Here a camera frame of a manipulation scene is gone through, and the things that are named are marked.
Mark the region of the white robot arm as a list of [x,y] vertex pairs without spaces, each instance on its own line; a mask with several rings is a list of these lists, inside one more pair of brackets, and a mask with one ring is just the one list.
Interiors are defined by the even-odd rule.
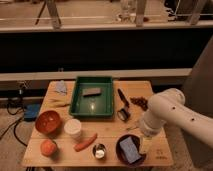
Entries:
[[148,99],[147,106],[139,119],[139,129],[146,137],[158,135],[170,122],[213,148],[213,118],[187,108],[182,91],[170,88],[156,93]]

